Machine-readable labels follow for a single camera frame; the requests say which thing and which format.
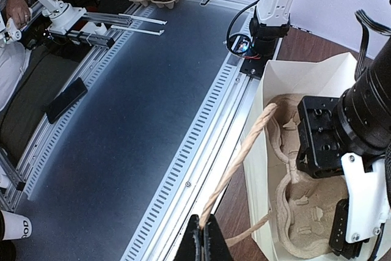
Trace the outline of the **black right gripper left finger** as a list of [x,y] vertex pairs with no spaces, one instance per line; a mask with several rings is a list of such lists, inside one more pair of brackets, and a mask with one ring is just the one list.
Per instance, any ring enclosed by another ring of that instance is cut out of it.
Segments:
[[182,241],[175,255],[175,261],[202,260],[202,231],[199,226],[199,216],[191,215]]

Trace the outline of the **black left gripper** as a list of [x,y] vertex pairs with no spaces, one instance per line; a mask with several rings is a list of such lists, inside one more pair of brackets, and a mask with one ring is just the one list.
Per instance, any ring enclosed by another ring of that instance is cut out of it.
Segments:
[[363,141],[351,126],[342,98],[306,95],[298,104],[297,168],[312,178],[343,175],[342,156],[364,154]]

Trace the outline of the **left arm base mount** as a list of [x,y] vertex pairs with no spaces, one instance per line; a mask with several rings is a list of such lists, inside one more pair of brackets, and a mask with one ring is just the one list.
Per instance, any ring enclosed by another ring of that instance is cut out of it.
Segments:
[[241,73],[247,76],[262,78],[266,63],[272,59],[276,52],[277,42],[286,36],[289,31],[289,23],[281,26],[267,26],[260,22],[257,10],[249,23],[249,35],[243,33],[232,34],[232,27],[236,20],[248,9],[255,7],[258,1],[254,1],[241,9],[230,22],[225,45],[227,50],[236,57],[244,60],[241,66]]

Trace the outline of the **brown pulp cup carrier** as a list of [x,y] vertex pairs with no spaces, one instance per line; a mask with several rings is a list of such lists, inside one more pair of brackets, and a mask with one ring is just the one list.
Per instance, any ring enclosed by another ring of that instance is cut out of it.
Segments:
[[291,255],[312,259],[330,253],[336,205],[348,192],[341,176],[314,179],[297,168],[301,98],[299,94],[272,98],[278,108],[267,124],[266,134],[277,166],[283,170],[274,194],[279,241]]

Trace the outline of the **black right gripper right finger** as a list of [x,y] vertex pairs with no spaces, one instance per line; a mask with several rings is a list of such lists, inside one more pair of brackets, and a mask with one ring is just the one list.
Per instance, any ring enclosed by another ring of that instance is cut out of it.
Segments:
[[203,229],[204,260],[233,261],[217,219],[210,215]]

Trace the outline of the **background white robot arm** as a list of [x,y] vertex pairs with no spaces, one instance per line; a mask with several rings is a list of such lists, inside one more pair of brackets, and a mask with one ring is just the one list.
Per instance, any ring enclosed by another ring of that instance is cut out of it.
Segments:
[[49,33],[67,35],[71,28],[87,13],[82,7],[73,7],[71,4],[58,0],[38,0],[43,6],[42,15],[48,17],[51,25]]

